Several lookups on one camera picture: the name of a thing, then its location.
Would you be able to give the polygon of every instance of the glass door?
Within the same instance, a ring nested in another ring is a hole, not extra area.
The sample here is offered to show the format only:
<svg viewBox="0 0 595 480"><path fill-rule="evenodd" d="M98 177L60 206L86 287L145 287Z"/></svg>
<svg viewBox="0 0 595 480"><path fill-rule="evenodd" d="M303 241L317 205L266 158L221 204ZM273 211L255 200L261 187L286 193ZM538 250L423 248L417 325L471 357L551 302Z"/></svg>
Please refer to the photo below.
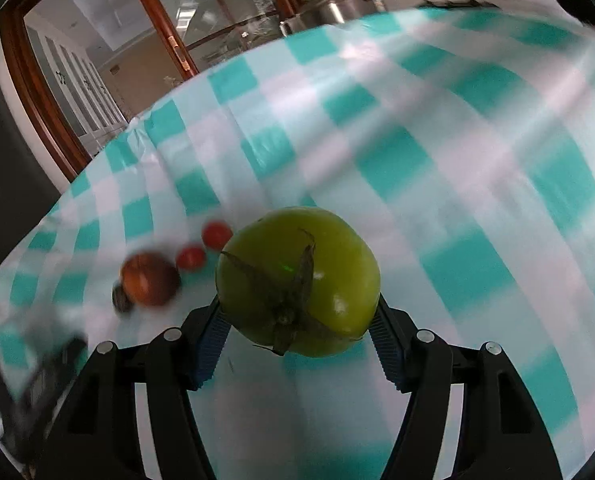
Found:
<svg viewBox="0 0 595 480"><path fill-rule="evenodd" d="M198 70L281 36L273 0L159 0Z"/></svg>

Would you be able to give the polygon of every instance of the stainless steel container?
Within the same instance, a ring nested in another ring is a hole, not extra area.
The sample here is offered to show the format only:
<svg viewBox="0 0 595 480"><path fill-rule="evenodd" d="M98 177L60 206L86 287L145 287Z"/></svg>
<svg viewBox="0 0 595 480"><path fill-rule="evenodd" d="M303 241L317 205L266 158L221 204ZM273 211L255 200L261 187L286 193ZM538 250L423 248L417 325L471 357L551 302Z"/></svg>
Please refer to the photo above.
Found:
<svg viewBox="0 0 595 480"><path fill-rule="evenodd" d="M280 22L284 36L319 27L356 20L368 14L386 12L383 0L306 0L300 12Z"/></svg>

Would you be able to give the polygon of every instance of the door frame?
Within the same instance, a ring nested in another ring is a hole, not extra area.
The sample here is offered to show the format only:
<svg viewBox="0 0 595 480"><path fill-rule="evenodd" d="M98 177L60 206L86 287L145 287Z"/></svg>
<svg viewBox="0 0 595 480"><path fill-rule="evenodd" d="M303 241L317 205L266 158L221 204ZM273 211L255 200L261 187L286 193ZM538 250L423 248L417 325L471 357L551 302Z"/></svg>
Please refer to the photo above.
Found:
<svg viewBox="0 0 595 480"><path fill-rule="evenodd" d="M4 4L0 10L2 50L15 90L31 124L62 173L72 182L91 161L91 156L78 141L53 97L27 35L24 17L40 1L8 0ZM177 36L166 11L159 0L156 0L157 3L153 0L141 1L182 77L190 78L191 72L197 71L193 70L192 64L190 70L183 68L183 60L191 58L188 57L188 52ZM285 18L298 10L299 0L274 1L278 11Z"/></svg>

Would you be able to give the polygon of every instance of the cherry tomato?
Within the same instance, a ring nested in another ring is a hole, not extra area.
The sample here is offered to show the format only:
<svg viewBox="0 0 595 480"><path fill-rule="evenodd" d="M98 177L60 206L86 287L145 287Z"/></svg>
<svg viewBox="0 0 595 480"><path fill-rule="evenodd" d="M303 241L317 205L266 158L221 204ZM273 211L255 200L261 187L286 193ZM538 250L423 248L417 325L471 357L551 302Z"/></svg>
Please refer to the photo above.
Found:
<svg viewBox="0 0 595 480"><path fill-rule="evenodd" d="M204 245L214 251L224 249L224 246L232 236L233 231L222 220L210 221L202 228L202 241Z"/></svg>
<svg viewBox="0 0 595 480"><path fill-rule="evenodd" d="M319 357L346 350L367 331L379 299L379 267L366 243L333 213L315 207L271 212L238 231L224 251L216 268L220 303L254 343L279 355ZM300 273L312 277L310 291L287 295L305 281Z"/></svg>
<svg viewBox="0 0 595 480"><path fill-rule="evenodd" d="M200 270L207 262L207 253L199 244L188 245L175 258L175 265L181 270Z"/></svg>

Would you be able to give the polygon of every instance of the cabinet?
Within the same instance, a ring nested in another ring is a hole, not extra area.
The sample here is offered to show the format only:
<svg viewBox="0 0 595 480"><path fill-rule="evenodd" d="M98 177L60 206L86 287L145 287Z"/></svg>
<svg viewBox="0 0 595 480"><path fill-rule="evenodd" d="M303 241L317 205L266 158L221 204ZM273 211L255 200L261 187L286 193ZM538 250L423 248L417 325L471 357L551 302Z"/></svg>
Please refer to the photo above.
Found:
<svg viewBox="0 0 595 480"><path fill-rule="evenodd" d="M31 46L60 110L84 149L95 156L127 126L86 51L30 12L24 18Z"/></svg>

